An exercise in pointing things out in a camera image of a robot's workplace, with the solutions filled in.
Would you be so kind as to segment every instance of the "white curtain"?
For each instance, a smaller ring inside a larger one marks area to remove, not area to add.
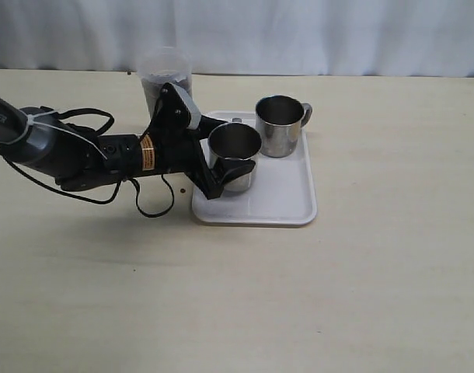
[[[474,76],[474,0],[0,0],[0,68]]]

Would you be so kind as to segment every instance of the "stainless steel mug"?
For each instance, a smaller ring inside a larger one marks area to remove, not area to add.
[[[309,103],[300,103],[289,96],[261,99],[256,105],[256,129],[263,141],[261,153],[273,158],[292,154],[312,111]]]
[[[251,159],[256,163],[253,171],[225,185],[224,189],[230,192],[244,192],[253,185],[262,145],[260,134],[237,120],[219,125],[207,137],[210,168],[218,159]]]

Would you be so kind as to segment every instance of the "plastic tray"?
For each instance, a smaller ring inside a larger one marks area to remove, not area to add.
[[[241,118],[254,127],[255,114],[235,111],[213,111],[205,114],[220,120]],[[306,225],[317,214],[315,186],[309,161],[305,130],[301,131],[294,153],[281,159],[260,155],[256,178],[249,190],[241,194],[224,192],[220,198],[207,200],[196,186],[192,211],[196,218],[218,225]],[[201,142],[206,159],[207,140]]]

